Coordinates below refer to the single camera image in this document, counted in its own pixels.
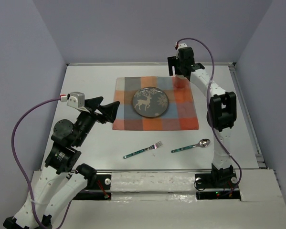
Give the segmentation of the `pink mug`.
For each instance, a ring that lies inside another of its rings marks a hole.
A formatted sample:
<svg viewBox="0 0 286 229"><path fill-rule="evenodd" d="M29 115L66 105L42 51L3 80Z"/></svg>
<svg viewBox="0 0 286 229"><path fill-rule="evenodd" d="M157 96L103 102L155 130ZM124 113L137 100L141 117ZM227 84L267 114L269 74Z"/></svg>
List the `pink mug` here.
<svg viewBox="0 0 286 229"><path fill-rule="evenodd" d="M183 75L175 75L173 79L173 85L175 88L185 88L188 85L188 79Z"/></svg>

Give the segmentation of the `grey reindeer plate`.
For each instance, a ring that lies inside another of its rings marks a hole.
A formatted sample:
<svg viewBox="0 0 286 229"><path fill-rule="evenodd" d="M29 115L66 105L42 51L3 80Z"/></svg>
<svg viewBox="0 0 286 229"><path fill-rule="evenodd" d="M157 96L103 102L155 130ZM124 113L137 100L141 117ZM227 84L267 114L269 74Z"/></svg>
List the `grey reindeer plate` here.
<svg viewBox="0 0 286 229"><path fill-rule="evenodd" d="M132 105L140 116L156 118L166 112L169 99L163 90L156 87L145 87L134 94Z"/></svg>

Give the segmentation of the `checkered orange blue cloth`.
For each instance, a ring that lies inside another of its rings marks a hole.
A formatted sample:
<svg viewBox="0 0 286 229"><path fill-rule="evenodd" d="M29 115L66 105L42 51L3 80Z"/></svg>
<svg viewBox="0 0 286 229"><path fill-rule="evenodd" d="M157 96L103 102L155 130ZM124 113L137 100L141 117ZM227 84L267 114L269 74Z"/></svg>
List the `checkered orange blue cloth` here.
<svg viewBox="0 0 286 229"><path fill-rule="evenodd" d="M113 124L114 130L130 131L179 131L198 130L199 121L196 114L190 82L181 81L182 87L177 87L176 77L118 77L116 80L114 100L120 102L117 117ZM167 110L159 117L148 118L139 115L132 104L133 98L147 99L149 95L139 97L138 90L144 87L156 87L165 92L166 99L151 98L162 108L167 104Z"/></svg>

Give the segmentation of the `fork with green handle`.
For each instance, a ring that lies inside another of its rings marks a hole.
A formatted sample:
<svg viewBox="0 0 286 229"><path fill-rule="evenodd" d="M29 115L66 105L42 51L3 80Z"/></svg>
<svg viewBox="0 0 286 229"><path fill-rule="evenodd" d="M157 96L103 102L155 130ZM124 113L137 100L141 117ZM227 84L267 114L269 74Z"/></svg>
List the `fork with green handle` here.
<svg viewBox="0 0 286 229"><path fill-rule="evenodd" d="M162 146L162 145L163 145L163 143L162 143L161 141L159 141L159 142L157 142L157 143L155 143L155 144L153 144L153 145L151 145L151 146L149 146L149 147L147 147L147 148L143 148L143 149L141 149L141 150L139 150L139 151L130 153L130 154L128 154L128 155L125 155L125 156L123 156L123 159L127 159L127 158L130 158L130 157L132 157L132 156L136 156L136 155L138 155L138 154L141 154L141 153L146 152L146 151L149 151L149 150L157 149L157 148L159 148L159 147Z"/></svg>

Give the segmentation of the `spoon with green handle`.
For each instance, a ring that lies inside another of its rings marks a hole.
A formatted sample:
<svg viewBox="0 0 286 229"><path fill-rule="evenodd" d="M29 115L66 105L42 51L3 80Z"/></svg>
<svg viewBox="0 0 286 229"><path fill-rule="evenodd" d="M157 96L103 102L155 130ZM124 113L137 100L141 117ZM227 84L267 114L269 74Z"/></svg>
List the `spoon with green handle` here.
<svg viewBox="0 0 286 229"><path fill-rule="evenodd" d="M177 152L180 152L180 151L189 150L189 149L196 148L196 147L205 148L210 143L211 143L210 139L202 139L202 140L200 140L196 144L189 145L189 146L184 146L184 147L181 147L181 148L178 148L178 149L171 150L171 153L177 153Z"/></svg>

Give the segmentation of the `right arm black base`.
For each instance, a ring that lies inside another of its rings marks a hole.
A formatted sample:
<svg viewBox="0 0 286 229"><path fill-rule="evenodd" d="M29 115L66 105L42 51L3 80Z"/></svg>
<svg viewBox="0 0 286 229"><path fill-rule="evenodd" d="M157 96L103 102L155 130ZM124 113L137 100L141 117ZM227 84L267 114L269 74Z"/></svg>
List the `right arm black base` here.
<svg viewBox="0 0 286 229"><path fill-rule="evenodd" d="M198 200L241 200L239 188L236 186L238 179L236 174L232 177L216 181L210 173L198 173L195 175L194 188Z"/></svg>

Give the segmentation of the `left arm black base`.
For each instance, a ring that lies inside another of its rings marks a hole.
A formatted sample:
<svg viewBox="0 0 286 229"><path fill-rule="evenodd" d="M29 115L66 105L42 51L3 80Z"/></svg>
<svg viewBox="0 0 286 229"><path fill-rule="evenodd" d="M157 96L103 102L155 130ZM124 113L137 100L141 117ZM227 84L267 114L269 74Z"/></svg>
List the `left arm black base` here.
<svg viewBox="0 0 286 229"><path fill-rule="evenodd" d="M95 181L88 183L73 200L107 201L111 200L111 174L97 174Z"/></svg>

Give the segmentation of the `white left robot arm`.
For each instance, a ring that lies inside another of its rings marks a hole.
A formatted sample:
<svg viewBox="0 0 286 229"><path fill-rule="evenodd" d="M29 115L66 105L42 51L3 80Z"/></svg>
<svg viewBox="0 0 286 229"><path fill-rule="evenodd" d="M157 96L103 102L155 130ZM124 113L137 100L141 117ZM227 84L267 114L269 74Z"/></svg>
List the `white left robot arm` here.
<svg viewBox="0 0 286 229"><path fill-rule="evenodd" d="M60 101L79 111L75 123L68 119L58 121L53 128L52 148L41 174L32 185L15 151L15 133L21 121L36 108ZM96 181L97 171L87 164L74 167L81 152L78 150L96 122L113 123L119 101L101 105L103 97L85 99L79 92L62 94L28 110L16 123L11 134L13 157L28 185L28 196L21 209L5 219L6 229L51 229L62 210L68 211L73 198Z"/></svg>

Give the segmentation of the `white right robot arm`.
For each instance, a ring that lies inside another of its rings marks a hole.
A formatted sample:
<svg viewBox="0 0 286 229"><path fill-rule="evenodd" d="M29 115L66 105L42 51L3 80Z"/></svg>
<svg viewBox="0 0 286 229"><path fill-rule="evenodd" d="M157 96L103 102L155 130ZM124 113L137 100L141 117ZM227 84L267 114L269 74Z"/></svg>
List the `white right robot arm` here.
<svg viewBox="0 0 286 229"><path fill-rule="evenodd" d="M176 55L168 58L169 74L175 75L177 82L190 81L206 97L207 122L214 136L211 171L196 174L195 188L198 191L233 189L236 186L237 177L228 148L231 129L237 118L236 94L225 91L211 79L205 67L195 62L191 47L182 43L176 50Z"/></svg>

